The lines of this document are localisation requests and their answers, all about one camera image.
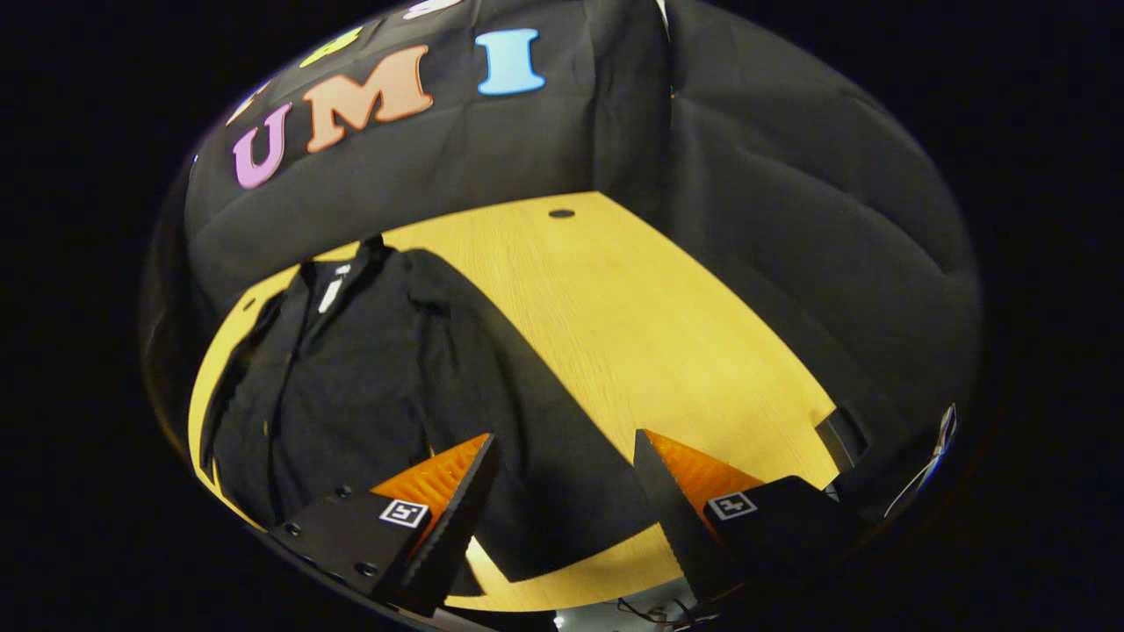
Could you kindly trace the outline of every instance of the wooden table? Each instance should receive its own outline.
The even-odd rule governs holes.
[[[559,209],[573,215],[550,215]],[[428,250],[472,280],[629,462],[635,431],[645,427],[767,482],[797,475],[823,488],[839,475],[815,432],[834,404],[799,359],[709,271],[609,198],[584,192],[501,204],[383,238],[398,250]],[[317,259],[347,260],[356,247]],[[208,361],[225,365],[230,341],[248,332],[256,308],[296,270],[243,297],[242,307],[255,301],[224,323],[200,371],[203,388],[220,371],[208,373]],[[682,576],[659,525],[519,583],[507,581],[474,539],[466,557],[486,595],[448,597],[448,606],[574,607]]]

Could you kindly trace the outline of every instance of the blue letter i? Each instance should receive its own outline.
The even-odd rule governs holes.
[[[493,30],[477,37],[488,53],[488,79],[477,87],[481,94],[514,94],[546,85],[546,80],[531,67],[531,40],[538,37],[533,28]]]

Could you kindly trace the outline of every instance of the white tag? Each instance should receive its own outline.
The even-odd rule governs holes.
[[[320,300],[320,307],[319,307],[320,314],[324,314],[325,312],[328,310],[328,306],[332,305],[332,301],[336,299],[336,292],[339,291],[339,286],[343,285],[343,282],[344,282],[343,279],[336,279],[335,281],[328,283],[328,290],[324,292],[324,299]]]

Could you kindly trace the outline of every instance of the pink letter u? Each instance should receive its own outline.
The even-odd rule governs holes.
[[[254,164],[256,127],[247,132],[234,145],[234,171],[238,175],[238,183],[242,184],[243,189],[253,189],[260,186],[277,172],[278,166],[281,166],[281,156],[284,155],[284,115],[290,109],[292,109],[292,103],[285,103],[265,118],[265,127],[270,130],[270,153],[262,164]]]

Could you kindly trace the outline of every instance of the black cloth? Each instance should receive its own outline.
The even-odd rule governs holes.
[[[433,253],[377,238],[351,262],[306,263],[235,355],[202,458],[263,525],[341,485],[373,487],[428,458],[427,444],[439,452],[484,432],[504,468],[475,535],[509,580],[655,522],[628,462],[502,313]]]

